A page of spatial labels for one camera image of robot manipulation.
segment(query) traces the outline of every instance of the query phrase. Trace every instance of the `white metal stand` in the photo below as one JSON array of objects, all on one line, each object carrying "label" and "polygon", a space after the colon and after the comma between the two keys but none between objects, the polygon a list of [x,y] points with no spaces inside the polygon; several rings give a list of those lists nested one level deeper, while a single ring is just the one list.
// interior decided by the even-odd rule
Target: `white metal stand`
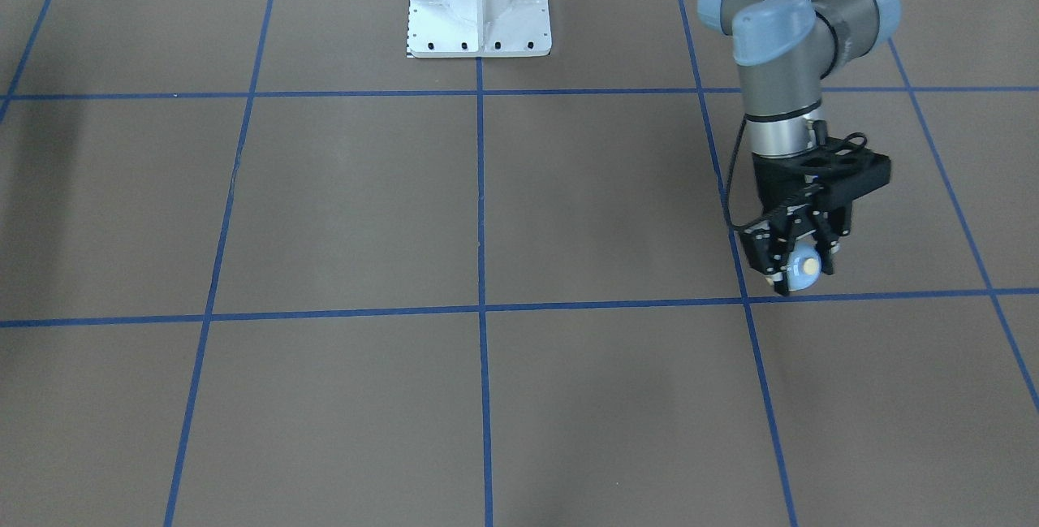
[{"label": "white metal stand", "polygon": [[549,0],[410,0],[408,56],[545,56],[550,50]]}]

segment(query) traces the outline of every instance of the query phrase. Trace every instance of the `robotic arm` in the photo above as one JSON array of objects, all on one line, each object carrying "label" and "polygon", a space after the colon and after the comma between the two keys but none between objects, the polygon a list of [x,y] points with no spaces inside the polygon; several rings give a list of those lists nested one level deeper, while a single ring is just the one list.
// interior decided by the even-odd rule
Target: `robotic arm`
[{"label": "robotic arm", "polygon": [[726,199],[725,218],[750,267],[789,295],[820,272],[832,274],[840,238],[851,232],[852,202],[890,181],[890,158],[867,149],[860,132],[829,135],[821,79],[882,46],[898,28],[901,4],[698,0],[697,11],[708,27],[732,36],[746,112],[737,150],[746,134],[764,208],[757,219],[732,225]]}]

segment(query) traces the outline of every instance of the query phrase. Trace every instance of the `silver cylinder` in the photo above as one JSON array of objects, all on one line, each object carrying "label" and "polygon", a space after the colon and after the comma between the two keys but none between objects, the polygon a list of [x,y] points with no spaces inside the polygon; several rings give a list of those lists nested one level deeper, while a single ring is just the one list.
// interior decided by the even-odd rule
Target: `silver cylinder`
[{"label": "silver cylinder", "polygon": [[817,142],[810,131],[811,122],[824,116],[823,108],[818,106],[814,111],[793,120],[747,121],[750,150],[764,158],[790,158],[814,150]]}]

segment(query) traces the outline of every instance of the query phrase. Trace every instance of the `white mounting plate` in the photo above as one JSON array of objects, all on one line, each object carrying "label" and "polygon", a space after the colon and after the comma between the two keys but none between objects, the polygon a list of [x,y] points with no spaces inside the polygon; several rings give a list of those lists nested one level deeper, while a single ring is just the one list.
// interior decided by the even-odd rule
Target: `white mounting plate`
[{"label": "white mounting plate", "polygon": [[548,56],[552,50],[548,2],[513,2],[501,17],[486,23],[485,46],[479,44],[476,25],[459,19],[446,5],[411,2],[407,57],[529,57]]}]

